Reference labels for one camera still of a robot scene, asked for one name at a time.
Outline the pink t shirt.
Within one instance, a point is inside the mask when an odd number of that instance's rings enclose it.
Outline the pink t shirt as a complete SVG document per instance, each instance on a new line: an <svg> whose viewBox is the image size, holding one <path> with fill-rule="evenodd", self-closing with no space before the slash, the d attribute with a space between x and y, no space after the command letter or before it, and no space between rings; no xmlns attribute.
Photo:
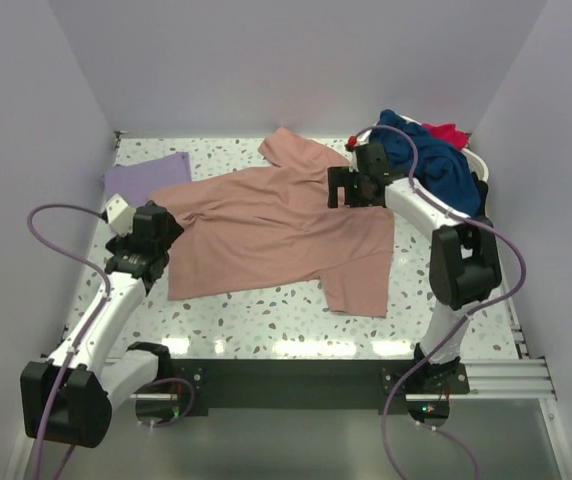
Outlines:
<svg viewBox="0 0 572 480"><path fill-rule="evenodd" d="M331 311L385 317L392 211L328 207L327 170L348 161L320 143L280 128L259 152L264 166L151 194L184 229L170 252L169 299L318 280Z"/></svg>

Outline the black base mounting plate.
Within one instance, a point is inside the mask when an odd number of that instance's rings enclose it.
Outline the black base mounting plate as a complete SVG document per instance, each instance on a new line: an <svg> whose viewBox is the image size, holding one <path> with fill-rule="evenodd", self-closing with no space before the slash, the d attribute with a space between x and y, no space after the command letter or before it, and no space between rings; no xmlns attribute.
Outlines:
<svg viewBox="0 0 572 480"><path fill-rule="evenodd" d="M423 366L397 387L412 365L410 360L176 359L175 373L186 385L144 387L131 399L144 423L168 424L215 409L375 410L445 421L450 400L470 391L465 366Z"/></svg>

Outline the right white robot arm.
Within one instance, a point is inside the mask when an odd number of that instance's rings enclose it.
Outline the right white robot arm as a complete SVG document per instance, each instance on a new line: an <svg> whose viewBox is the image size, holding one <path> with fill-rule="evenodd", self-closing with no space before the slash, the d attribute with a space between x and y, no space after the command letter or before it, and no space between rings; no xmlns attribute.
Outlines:
<svg viewBox="0 0 572 480"><path fill-rule="evenodd" d="M382 144L352 137L345 149L352 154L351 165L328 169L328 206L385 207L430 240L429 285L436 303L406 382L435 392L458 367L468 310L502 281L492 223L480 216L471 224L471 217L448 207L408 171L393 168Z"/></svg>

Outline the folded purple t shirt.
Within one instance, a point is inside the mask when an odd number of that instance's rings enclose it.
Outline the folded purple t shirt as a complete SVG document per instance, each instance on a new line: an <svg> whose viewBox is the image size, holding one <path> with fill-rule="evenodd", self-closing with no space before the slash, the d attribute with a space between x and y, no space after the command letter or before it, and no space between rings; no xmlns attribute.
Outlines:
<svg viewBox="0 0 572 480"><path fill-rule="evenodd" d="M118 194L131 205L143 205L160 188L192 181L189 155L176 152L134 165L116 165L102 179L106 199Z"/></svg>

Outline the blue t shirt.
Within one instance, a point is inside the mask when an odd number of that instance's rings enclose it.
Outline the blue t shirt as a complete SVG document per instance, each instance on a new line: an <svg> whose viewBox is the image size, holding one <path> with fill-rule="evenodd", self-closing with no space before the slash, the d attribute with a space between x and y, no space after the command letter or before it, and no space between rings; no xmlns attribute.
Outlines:
<svg viewBox="0 0 572 480"><path fill-rule="evenodd" d="M449 206L475 217L480 199L465 155L447 142L433 138L421 125L385 109L378 125L403 131L414 142L418 164L414 177L434 196Z"/></svg>

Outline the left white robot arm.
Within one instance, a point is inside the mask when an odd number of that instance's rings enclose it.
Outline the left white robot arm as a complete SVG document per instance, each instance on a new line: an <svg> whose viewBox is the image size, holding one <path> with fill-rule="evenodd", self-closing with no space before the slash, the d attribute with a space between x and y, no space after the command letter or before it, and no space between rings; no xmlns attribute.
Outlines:
<svg viewBox="0 0 572 480"><path fill-rule="evenodd" d="M119 195L99 213L114 232L105 266L93 265L102 284L74 329L46 358L20 375L28 437L94 448L105 437L113 412L146 387L162 392L175 371L169 349L136 342L116 363L106 360L125 323L169 263L182 227L152 201L133 208Z"/></svg>

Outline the white laundry basket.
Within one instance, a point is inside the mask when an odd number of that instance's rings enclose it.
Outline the white laundry basket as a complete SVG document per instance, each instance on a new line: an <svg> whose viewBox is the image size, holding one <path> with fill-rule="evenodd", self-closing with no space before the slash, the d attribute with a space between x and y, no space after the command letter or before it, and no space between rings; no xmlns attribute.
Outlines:
<svg viewBox="0 0 572 480"><path fill-rule="evenodd" d="M410 117L400 116L407 121L422 125L422 122L417 122ZM378 121L379 119L375 122L372 129L361 130L357 134L357 138L360 142L382 144L392 167L409 172L414 160L414 152L412 145L403 136L405 133L388 125L378 125ZM474 153L469 146L460 151L465 155L471 172L476 172L482 180L487 182L489 179L489 169L486 162L478 154Z"/></svg>

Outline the red t shirt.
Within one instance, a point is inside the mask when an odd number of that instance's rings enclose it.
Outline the red t shirt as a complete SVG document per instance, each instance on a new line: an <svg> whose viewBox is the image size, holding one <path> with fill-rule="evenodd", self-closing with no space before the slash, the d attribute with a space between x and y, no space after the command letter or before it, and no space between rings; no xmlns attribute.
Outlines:
<svg viewBox="0 0 572 480"><path fill-rule="evenodd" d="M466 132L459 130L454 123L441 125L422 123L422 126L433 138L447 142L458 150L468 147L469 135Z"/></svg>

